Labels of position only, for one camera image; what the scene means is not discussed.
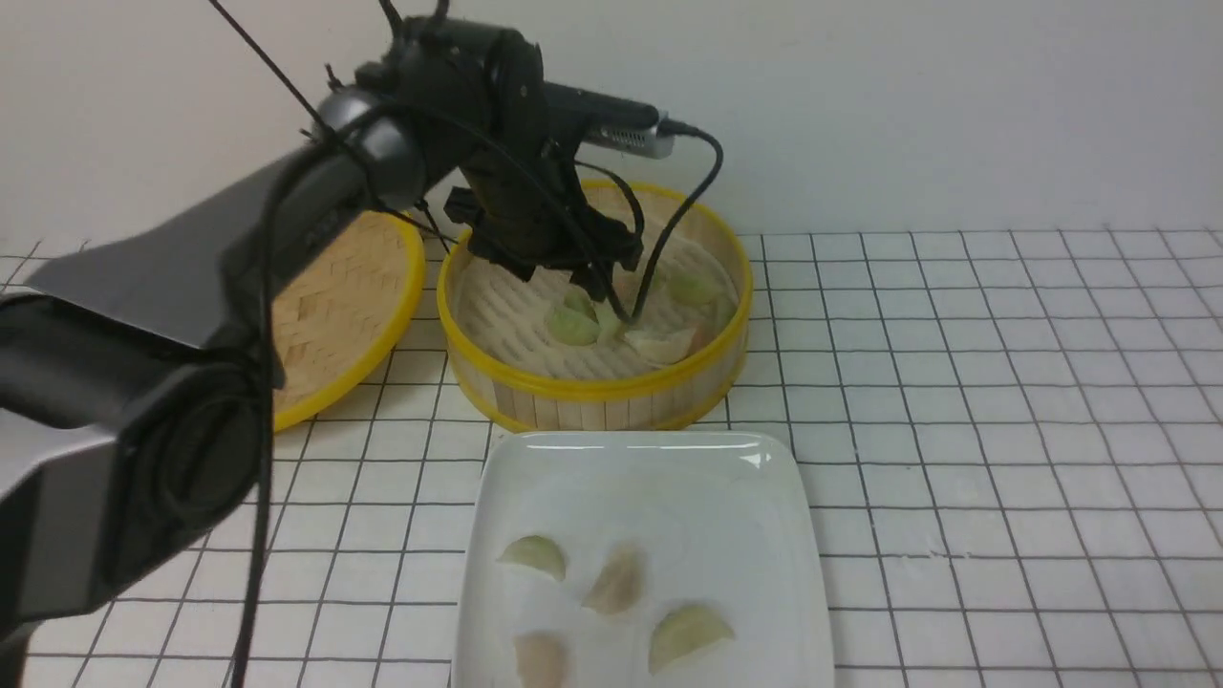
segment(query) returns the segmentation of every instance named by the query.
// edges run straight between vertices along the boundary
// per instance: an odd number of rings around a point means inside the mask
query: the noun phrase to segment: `square plate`
[[[498,563],[527,535],[558,544],[560,583]],[[630,610],[582,607],[616,544],[645,554]],[[647,668],[671,611],[703,604],[734,629]],[[455,688],[520,686],[512,639],[549,632],[567,649],[566,688],[826,687],[832,635],[819,554],[797,466],[746,433],[543,433],[504,441],[488,461],[460,602]]]

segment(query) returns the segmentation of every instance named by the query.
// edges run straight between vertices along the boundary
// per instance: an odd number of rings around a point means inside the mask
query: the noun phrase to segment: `dumpling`
[[[565,645],[549,633],[528,633],[514,639],[522,688],[560,688],[569,672]]]
[[[582,606],[613,616],[636,605],[643,588],[642,568],[641,550],[632,545],[618,545],[582,600]]]
[[[558,582],[565,579],[565,555],[555,543],[542,535],[528,535],[510,543],[497,561],[542,571]]]
[[[673,661],[719,640],[733,640],[735,632],[704,605],[689,605],[667,615],[649,640],[649,673],[657,675]]]

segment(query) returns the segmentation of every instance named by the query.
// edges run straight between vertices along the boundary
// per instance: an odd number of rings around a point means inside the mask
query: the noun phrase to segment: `bamboo steamer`
[[[612,183],[587,182],[591,205],[631,225],[631,211],[620,189]],[[646,215],[646,254],[653,237],[684,196],[649,185],[634,185]],[[451,370],[464,395],[498,425],[514,431],[532,430],[676,430],[708,414],[729,392],[742,369],[747,351],[747,321],[752,298],[752,270],[742,244],[734,231],[712,210],[693,205],[676,226],[664,259],[674,251],[698,249],[725,277],[737,298],[734,317],[726,328],[703,349],[662,370],[638,371],[624,378],[582,379],[581,375],[558,378],[523,370],[504,353],[493,356],[477,341],[489,336],[481,328],[517,326],[525,318],[538,320],[541,303],[525,303],[499,317],[482,314],[479,319],[462,317],[472,298],[494,296],[498,288],[517,288],[506,280],[489,279],[493,268],[467,251],[466,240],[450,251],[438,276],[438,310],[446,335]],[[548,291],[537,288],[525,299],[554,299],[564,277],[553,273],[532,279],[544,280]],[[476,279],[468,276],[478,275]],[[548,284],[547,280],[560,280]],[[542,336],[537,343],[545,343]],[[615,362],[609,362],[615,369]]]
[[[424,244],[390,215],[357,216],[272,304],[285,386],[273,392],[279,433],[322,412],[395,348],[421,301]]]

